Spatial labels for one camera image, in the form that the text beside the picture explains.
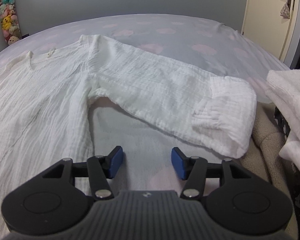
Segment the white muslin shirt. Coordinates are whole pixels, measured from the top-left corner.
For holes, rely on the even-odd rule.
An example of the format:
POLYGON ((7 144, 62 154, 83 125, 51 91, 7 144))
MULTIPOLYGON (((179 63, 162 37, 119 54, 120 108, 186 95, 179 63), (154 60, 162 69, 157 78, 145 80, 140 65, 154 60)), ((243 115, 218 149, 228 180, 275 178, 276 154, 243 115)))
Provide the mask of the white muslin shirt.
MULTIPOLYGON (((36 172, 93 154, 88 109, 106 97, 130 115, 232 158, 248 150, 256 94, 240 78, 83 35, 0 68, 0 206, 36 172)), ((0 214, 0 238, 8 232, 0 214)))

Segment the beige fleece blanket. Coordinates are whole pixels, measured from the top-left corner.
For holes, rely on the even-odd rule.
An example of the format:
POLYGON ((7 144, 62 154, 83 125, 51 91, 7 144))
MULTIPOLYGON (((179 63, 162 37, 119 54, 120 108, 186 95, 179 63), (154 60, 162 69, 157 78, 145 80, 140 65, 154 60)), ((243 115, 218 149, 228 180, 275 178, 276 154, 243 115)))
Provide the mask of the beige fleece blanket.
POLYGON ((238 162, 282 191, 292 201, 292 163, 279 156, 286 140, 274 119, 275 105, 257 103, 249 149, 238 162))

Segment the polka dot bed sheet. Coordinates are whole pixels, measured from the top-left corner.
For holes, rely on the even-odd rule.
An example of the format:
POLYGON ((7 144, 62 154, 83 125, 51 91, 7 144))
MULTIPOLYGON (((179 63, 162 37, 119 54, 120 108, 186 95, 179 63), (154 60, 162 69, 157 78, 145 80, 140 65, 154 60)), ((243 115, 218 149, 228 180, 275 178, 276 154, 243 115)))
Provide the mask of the polka dot bed sheet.
MULTIPOLYGON (((219 76, 250 82, 257 99, 266 102, 262 84, 270 70, 286 70, 276 57, 226 25, 175 15, 121 15, 60 25, 32 35, 0 53, 0 74, 15 57, 32 51, 47 54, 79 40, 81 35, 101 34, 150 53, 183 61, 219 76)), ((211 163, 222 156, 192 145, 136 119, 107 98, 100 98, 84 116, 90 129, 88 141, 95 154, 123 147, 125 159, 110 181, 121 190, 180 191, 183 182, 171 164, 171 149, 197 155, 211 163)))

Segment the white towel stack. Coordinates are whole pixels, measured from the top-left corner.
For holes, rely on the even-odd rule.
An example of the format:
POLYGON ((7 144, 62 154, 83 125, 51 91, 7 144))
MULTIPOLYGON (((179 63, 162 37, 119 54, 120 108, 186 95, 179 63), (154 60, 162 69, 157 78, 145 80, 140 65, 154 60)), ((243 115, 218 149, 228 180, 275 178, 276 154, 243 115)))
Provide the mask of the white towel stack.
POLYGON ((300 70, 271 70, 267 75, 266 95, 290 127, 280 156, 292 161, 300 171, 300 70))

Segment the cream door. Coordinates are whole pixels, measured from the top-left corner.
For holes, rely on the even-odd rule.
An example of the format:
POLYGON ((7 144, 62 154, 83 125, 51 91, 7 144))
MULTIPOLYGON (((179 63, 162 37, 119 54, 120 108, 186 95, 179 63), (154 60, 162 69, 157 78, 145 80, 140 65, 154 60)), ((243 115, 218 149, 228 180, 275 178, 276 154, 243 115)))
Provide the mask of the cream door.
POLYGON ((280 16, 287 0, 247 0, 242 35, 281 62, 286 58, 298 13, 299 0, 292 0, 290 19, 280 16))

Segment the plush toy storage tube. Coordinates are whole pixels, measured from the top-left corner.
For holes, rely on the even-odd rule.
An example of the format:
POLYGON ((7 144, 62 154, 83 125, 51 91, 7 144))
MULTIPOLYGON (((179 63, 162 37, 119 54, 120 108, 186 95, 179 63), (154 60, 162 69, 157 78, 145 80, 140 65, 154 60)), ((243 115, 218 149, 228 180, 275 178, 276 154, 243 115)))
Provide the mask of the plush toy storage tube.
POLYGON ((9 46, 21 40, 15 0, 0 0, 0 24, 4 39, 9 46))

